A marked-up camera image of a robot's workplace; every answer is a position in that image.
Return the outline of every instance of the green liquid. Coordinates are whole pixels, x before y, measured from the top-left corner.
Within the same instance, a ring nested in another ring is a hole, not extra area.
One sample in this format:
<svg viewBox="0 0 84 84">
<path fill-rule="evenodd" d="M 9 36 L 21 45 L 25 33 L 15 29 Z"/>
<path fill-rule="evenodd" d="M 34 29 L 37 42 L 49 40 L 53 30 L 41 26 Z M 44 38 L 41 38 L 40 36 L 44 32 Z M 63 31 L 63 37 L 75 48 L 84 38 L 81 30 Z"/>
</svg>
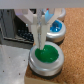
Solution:
<svg viewBox="0 0 84 84">
<path fill-rule="evenodd" d="M 44 63 L 52 63 L 57 60 L 58 51 L 51 45 L 45 45 L 43 50 L 36 49 L 35 56 Z"/>
</svg>

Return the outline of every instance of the blue disc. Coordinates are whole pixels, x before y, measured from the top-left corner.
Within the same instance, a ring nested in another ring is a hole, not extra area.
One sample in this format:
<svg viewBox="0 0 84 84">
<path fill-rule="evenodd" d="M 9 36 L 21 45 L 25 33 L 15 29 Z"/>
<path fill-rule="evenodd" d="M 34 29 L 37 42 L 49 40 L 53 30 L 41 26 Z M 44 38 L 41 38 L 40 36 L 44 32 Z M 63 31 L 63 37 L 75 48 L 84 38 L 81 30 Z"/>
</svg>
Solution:
<svg viewBox="0 0 84 84">
<path fill-rule="evenodd" d="M 55 20 L 52 24 L 52 27 L 50 27 L 51 32 L 59 32 L 62 28 L 62 23 L 59 21 Z"/>
</svg>

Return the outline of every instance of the wooden surface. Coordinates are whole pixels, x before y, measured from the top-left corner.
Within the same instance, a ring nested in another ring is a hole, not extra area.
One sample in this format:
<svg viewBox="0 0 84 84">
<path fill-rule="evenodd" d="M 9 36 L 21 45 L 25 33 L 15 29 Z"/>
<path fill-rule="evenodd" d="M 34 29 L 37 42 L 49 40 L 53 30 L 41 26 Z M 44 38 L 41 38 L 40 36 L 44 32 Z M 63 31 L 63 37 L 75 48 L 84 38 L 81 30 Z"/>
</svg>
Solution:
<svg viewBox="0 0 84 84">
<path fill-rule="evenodd" d="M 67 30 L 60 45 L 65 57 L 63 69 L 48 81 L 84 84 L 84 8 L 66 8 L 64 24 Z M 33 74 L 29 68 L 26 76 L 46 80 Z"/>
</svg>

